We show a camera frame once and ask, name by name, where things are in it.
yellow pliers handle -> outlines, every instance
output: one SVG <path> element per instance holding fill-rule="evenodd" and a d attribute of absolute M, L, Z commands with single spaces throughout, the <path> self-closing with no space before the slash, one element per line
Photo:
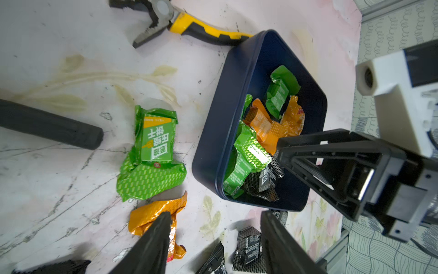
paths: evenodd
<path fill-rule="evenodd" d="M 252 37 L 251 34 L 219 30 L 184 11 L 180 12 L 169 30 L 174 33 L 190 35 L 201 41 L 221 46 L 236 46 Z"/>

orange snack wrapper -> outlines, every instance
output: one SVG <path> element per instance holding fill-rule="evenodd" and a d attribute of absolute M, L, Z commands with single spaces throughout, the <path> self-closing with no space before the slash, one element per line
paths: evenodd
<path fill-rule="evenodd" d="M 303 108 L 298 105 L 298 97 L 291 96 L 280 123 L 272 121 L 260 99 L 254 100 L 243 122 L 254 129 L 261 146 L 274 155 L 279 138 L 301 134 L 304 118 Z"/>
<path fill-rule="evenodd" d="M 177 213 L 185 208 L 186 203 L 187 191 L 181 198 L 169 201 L 157 201 L 139 207 L 131 212 L 128 230 L 133 235 L 142 236 L 161 213 L 166 211 L 170 212 L 172 225 L 170 227 L 170 243 L 169 252 L 167 253 L 167 261 L 170 262 L 173 259 L 181 259 L 186 254 L 186 249 L 184 246 L 176 244 L 175 233 L 177 231 Z"/>
<path fill-rule="evenodd" d="M 280 121 L 280 124 L 287 129 L 285 137 L 300 135 L 303 131 L 305 118 L 304 110 L 298 104 L 298 96 L 291 96 L 286 111 Z"/>

navy blue plastic bin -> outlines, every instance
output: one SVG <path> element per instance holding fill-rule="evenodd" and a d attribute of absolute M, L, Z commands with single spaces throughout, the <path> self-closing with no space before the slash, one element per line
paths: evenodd
<path fill-rule="evenodd" d="M 297 94 L 298 103 L 306 114 L 302 134 L 323 130 L 327 112 L 325 94 L 278 33 L 263 31 L 228 53 L 193 159 L 192 171 L 196 180 L 223 199 L 277 210 L 301 211 L 306 205 L 309 187 L 288 171 L 276 183 L 280 198 L 276 202 L 248 194 L 233 199 L 223 191 L 225 170 L 246 94 L 262 100 L 271 81 L 271 73 L 280 65 L 285 65 L 301 85 Z"/>

green package label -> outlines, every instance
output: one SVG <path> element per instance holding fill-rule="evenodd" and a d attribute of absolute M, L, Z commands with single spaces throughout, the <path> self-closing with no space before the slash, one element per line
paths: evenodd
<path fill-rule="evenodd" d="M 243 185 L 246 177 L 251 172 L 252 166 L 245 160 L 240 152 L 237 152 L 236 164 L 234 170 L 223 182 L 223 190 L 233 196 Z"/>
<path fill-rule="evenodd" d="M 243 190 L 243 189 L 239 189 L 237 192 L 236 192 L 236 194 L 234 194 L 233 196 L 232 196 L 232 198 L 233 199 L 237 199 L 237 198 L 239 198 L 242 194 L 244 194 L 245 193 L 245 191 Z"/>
<path fill-rule="evenodd" d="M 140 106 L 135 107 L 135 113 L 135 150 L 139 160 L 172 162 L 177 113 L 160 108 L 144 110 Z"/>
<path fill-rule="evenodd" d="M 123 201 L 129 198 L 149 199 L 158 193 L 181 185 L 187 171 L 183 163 L 135 164 L 133 150 L 126 157 L 117 179 L 117 192 Z"/>
<path fill-rule="evenodd" d="M 291 95 L 296 95 L 301 86 L 297 78 L 285 66 L 279 66 L 271 73 L 272 83 L 266 92 L 266 109 L 277 119 L 280 119 L 280 111 Z"/>
<path fill-rule="evenodd" d="M 234 147 L 242 154 L 244 159 L 251 165 L 252 172 L 260 172 L 272 161 L 271 156 L 258 143 L 256 132 L 239 122 L 237 129 L 237 139 Z"/>

pliers jaw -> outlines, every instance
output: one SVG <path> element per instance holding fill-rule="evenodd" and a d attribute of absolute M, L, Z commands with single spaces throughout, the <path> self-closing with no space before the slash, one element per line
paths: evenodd
<path fill-rule="evenodd" d="M 109 0 L 109 6 L 120 9 L 127 7 L 149 13 L 152 24 L 135 38 L 132 43 L 134 48 L 160 35 L 170 24 L 174 14 L 173 6 L 168 0 Z"/>

